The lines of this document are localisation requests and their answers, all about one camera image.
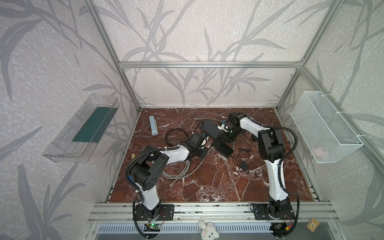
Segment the dark grey box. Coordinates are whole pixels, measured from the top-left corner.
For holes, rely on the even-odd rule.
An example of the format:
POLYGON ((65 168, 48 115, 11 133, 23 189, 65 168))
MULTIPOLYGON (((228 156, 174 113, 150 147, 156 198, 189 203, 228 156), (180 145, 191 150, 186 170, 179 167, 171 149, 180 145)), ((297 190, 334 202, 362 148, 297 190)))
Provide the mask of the dark grey box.
POLYGON ((218 139, 224 133, 224 131, 218 127, 219 125, 213 120, 203 120, 203 132, 214 140, 218 139))

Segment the black network switch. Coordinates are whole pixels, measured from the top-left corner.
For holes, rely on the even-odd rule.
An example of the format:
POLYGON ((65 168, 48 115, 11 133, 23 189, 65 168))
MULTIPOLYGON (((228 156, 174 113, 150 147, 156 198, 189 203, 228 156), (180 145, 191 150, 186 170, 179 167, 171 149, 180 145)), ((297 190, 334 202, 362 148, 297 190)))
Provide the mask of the black network switch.
POLYGON ((232 148, 230 148, 226 143, 215 141, 213 143, 213 147, 226 159, 228 159, 234 152, 232 148))

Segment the black power adapter with cable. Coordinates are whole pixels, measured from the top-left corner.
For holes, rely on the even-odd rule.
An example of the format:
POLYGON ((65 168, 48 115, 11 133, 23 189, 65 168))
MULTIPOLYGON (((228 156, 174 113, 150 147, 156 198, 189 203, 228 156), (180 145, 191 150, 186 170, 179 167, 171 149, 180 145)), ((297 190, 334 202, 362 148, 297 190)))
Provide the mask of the black power adapter with cable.
POLYGON ((247 171, 251 172, 258 167, 254 159, 255 151, 250 142, 250 139, 245 134, 242 134, 240 138, 241 138, 241 146, 238 149, 238 155, 237 155, 237 157, 240 159, 239 166, 244 172, 247 172, 247 171))

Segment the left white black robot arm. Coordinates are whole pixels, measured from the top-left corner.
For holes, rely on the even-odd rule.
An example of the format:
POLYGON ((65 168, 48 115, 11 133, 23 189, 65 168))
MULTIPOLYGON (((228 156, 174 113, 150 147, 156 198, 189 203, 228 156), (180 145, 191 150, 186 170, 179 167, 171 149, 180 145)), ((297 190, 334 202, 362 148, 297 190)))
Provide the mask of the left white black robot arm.
POLYGON ((155 148, 148 145, 125 169, 126 181, 139 193, 141 204, 147 211, 158 209, 160 198, 157 183, 166 166, 192 158, 204 159, 207 135, 194 133, 186 141, 172 147, 155 148))

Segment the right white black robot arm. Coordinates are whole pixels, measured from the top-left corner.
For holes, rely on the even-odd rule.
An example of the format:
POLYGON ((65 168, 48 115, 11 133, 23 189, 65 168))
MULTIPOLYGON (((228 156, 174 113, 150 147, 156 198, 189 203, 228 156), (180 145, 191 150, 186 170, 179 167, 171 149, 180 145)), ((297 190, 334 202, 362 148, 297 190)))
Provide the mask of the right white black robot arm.
POLYGON ((242 132, 249 132, 257 137, 259 154, 264 159, 269 175, 269 206, 268 213, 273 219, 279 219, 292 211, 289 195, 286 189, 283 164, 284 160, 293 152, 286 152, 282 130, 297 135, 285 127, 267 126, 259 123, 246 113, 232 113, 227 122, 223 121, 216 127, 221 133, 218 137, 218 145, 234 142, 242 132))

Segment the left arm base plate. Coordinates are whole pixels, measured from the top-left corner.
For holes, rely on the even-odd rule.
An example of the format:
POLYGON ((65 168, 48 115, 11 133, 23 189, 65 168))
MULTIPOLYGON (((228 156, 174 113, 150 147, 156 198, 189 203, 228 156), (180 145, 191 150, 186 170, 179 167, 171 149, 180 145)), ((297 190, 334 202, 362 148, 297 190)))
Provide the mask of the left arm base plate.
POLYGON ((147 209, 143 204, 138 204, 133 210, 134 219, 137 221, 172 221, 175 205, 159 203, 153 210, 147 209))

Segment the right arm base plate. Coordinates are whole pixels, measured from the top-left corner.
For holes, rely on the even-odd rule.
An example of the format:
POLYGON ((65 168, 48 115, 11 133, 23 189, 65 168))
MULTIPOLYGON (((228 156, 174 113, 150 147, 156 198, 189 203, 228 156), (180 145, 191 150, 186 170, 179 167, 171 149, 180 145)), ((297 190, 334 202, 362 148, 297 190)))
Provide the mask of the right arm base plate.
POLYGON ((269 204, 250 204, 250 210, 255 216, 255 220, 295 220, 296 216, 292 206, 288 206, 286 210, 282 210, 279 213, 272 213, 270 211, 269 204))

